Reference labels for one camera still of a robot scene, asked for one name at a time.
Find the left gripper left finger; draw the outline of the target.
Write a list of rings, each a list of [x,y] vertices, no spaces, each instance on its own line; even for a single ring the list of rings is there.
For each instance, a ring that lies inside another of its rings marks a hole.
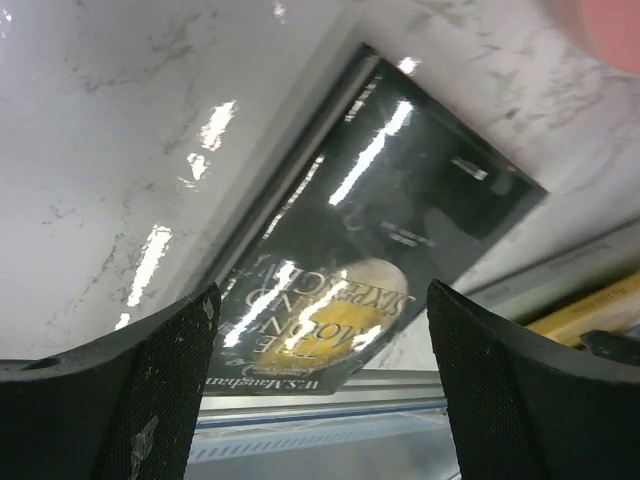
[[[2,478],[183,478],[220,300],[210,283],[71,350],[2,360]]]

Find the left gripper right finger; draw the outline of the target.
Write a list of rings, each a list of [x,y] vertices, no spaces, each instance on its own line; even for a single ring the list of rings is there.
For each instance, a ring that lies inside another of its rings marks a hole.
[[[427,313],[462,478],[638,478],[638,339],[575,350],[437,280]]]

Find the black Moon and Sixpence book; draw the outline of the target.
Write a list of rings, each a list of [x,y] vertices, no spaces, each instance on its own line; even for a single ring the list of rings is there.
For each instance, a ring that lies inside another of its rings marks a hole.
[[[330,394],[545,189],[367,46],[221,245],[206,391]]]

